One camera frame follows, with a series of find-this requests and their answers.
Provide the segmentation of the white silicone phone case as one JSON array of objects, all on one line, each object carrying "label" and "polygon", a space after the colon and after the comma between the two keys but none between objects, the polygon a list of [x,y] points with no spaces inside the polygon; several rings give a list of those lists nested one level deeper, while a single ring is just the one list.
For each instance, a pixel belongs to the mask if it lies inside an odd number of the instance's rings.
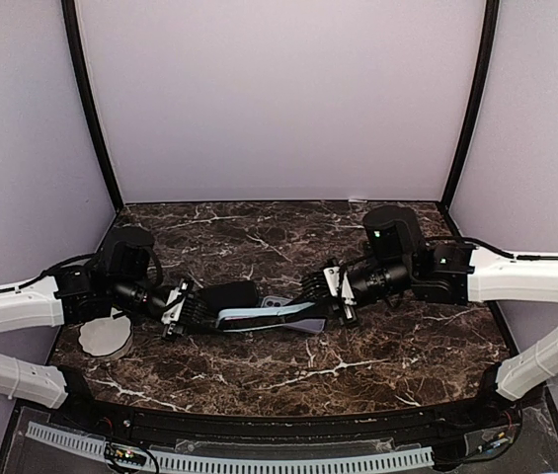
[{"label": "white silicone phone case", "polygon": [[[261,300],[261,306],[263,308],[270,307],[283,307],[290,305],[290,299],[279,297],[279,296],[265,296]],[[303,319],[293,323],[284,323],[280,325],[283,329],[288,329],[292,331],[298,331],[307,334],[320,334],[324,331],[326,327],[325,319]]]}]

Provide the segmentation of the black smartphone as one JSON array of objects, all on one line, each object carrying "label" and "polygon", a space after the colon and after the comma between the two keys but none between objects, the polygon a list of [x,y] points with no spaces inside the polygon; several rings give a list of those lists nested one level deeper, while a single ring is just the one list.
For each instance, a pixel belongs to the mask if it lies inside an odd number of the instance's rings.
[{"label": "black smartphone", "polygon": [[199,297],[215,313],[225,309],[254,308],[259,302],[257,286],[250,280],[208,286],[199,291]]}]

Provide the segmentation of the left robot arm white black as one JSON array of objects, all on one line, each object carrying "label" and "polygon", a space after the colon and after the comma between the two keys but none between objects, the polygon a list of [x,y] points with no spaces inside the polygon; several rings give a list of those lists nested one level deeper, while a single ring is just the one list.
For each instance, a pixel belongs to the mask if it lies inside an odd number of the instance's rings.
[{"label": "left robot arm white black", "polygon": [[[191,282],[163,282],[153,235],[139,227],[110,231],[93,254],[69,258],[38,276],[0,286],[0,333],[32,327],[88,323],[111,316],[146,317],[162,323],[167,336],[217,329],[217,314]],[[0,394],[49,409],[81,431],[102,421],[101,407],[80,371],[37,365],[0,354]]]}]

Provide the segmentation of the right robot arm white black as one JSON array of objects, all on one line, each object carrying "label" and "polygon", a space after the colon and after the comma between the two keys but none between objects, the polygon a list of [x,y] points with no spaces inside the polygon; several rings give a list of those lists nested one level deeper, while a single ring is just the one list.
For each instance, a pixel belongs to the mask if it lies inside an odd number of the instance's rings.
[{"label": "right robot arm white black", "polygon": [[[488,301],[558,303],[558,254],[507,252],[477,239],[424,236],[413,209],[384,205],[362,219],[368,251],[353,263],[305,276],[301,300],[334,302],[352,322],[356,307],[412,291],[438,304]],[[490,427],[505,403],[558,374],[558,327],[521,354],[487,369],[479,397],[466,408],[477,429]]]}]

